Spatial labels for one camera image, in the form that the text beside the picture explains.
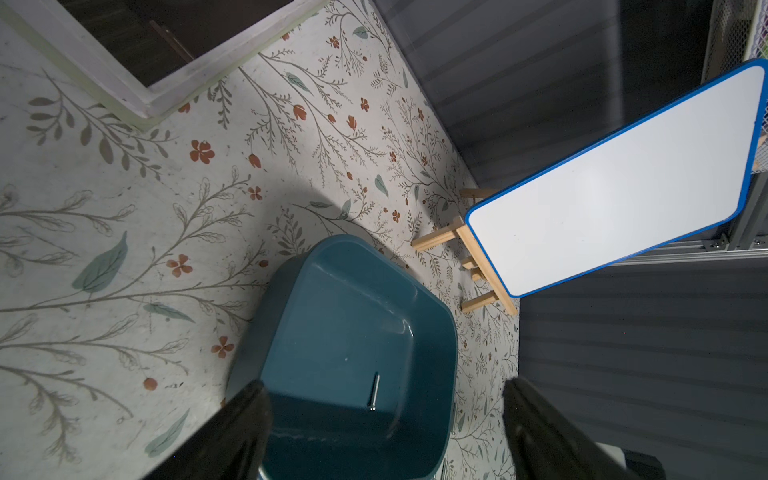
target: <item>gray wall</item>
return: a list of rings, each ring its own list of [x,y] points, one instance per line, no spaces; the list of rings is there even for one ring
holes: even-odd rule
[[[696,86],[711,6],[373,1],[481,187],[513,184]]]
[[[768,478],[768,259],[613,266],[521,300],[520,375],[668,478]]]

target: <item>metal mesh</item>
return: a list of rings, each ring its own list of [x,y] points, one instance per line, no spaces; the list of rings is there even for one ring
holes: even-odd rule
[[[760,9],[755,16],[754,36],[747,58],[768,58],[768,0],[760,0]],[[763,116],[763,135],[768,135],[768,111]],[[768,171],[768,144],[763,143],[757,148],[752,173]]]
[[[715,0],[701,81],[733,70],[750,58],[768,58],[768,0]],[[768,111],[763,116],[768,133]],[[768,170],[768,144],[757,149],[753,173]]]

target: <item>white board surface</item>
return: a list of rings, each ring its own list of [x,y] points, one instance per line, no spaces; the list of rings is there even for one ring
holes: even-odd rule
[[[472,208],[465,222],[509,295],[729,220],[746,195],[767,65],[718,78]]]

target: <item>floral pattern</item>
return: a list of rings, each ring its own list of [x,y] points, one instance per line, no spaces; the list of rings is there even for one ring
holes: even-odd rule
[[[367,0],[331,1],[147,132],[0,38],[6,476],[145,475],[221,407],[275,270],[350,233],[454,313],[445,478],[514,478],[500,389],[518,319],[460,312],[488,291],[460,243],[410,247],[475,184]]]

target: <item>wooden easel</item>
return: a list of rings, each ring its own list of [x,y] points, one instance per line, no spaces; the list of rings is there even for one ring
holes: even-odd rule
[[[478,280],[486,280],[493,289],[485,295],[481,295],[477,298],[473,298],[472,300],[467,300],[466,302],[462,303],[462,312],[471,312],[498,300],[507,310],[508,315],[517,315],[518,309],[515,308],[515,304],[512,302],[512,298],[507,294],[504,285],[502,285],[502,281],[496,275],[496,272],[493,270],[491,263],[483,253],[482,248],[480,248],[477,240],[475,240],[475,237],[472,235],[469,227],[466,226],[464,220],[461,217],[454,218],[451,224],[447,227],[443,227],[432,233],[424,235],[423,237],[414,239],[411,242],[411,247],[415,248],[416,251],[421,252],[423,250],[437,247],[441,243],[445,243],[455,238],[462,239],[462,242],[464,242],[464,245],[467,247],[467,250],[469,250],[469,253],[471,254],[470,257],[462,260],[462,266],[467,270],[470,270],[472,273],[472,279],[475,282]]]

